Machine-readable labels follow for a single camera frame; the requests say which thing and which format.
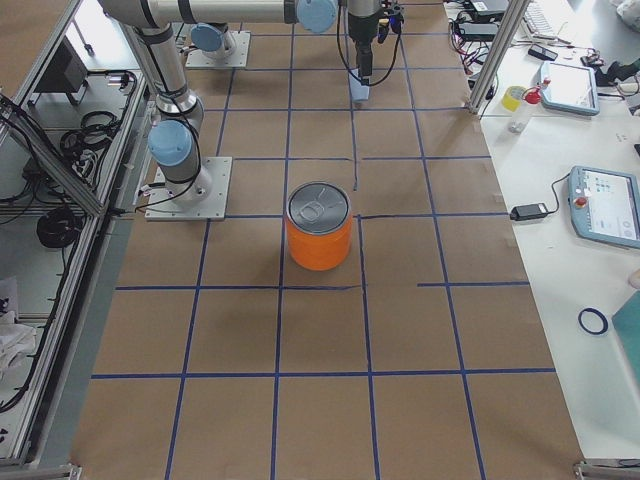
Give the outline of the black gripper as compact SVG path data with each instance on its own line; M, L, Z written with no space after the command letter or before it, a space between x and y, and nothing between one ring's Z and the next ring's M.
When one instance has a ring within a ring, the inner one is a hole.
M355 42L358 78L369 80L373 70L371 43L386 41L390 32L400 34L404 7L398 1L349 0L348 34Z

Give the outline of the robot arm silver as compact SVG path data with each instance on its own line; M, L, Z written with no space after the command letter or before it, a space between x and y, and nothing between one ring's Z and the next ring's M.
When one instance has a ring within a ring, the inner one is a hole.
M234 155L229 207L237 216L281 208L287 162L394 160L415 151L404 111L368 110L326 94L365 92L394 81L401 66L373 67L382 28L396 30L388 1L106 1L150 82L164 119L206 122L213 94L218 125L203 147Z

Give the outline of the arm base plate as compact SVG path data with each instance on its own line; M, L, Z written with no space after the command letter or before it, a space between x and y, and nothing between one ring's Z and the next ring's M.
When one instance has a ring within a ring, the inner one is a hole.
M191 30L194 49L187 55L187 69L245 68L248 61L251 33L221 32L208 25L196 25Z
M147 221L199 221L225 219L232 172L231 157L203 157L201 171L195 183L179 198L188 184L179 189L167 183L160 167L156 168L155 182L164 186L151 191L151 207L145 209Z

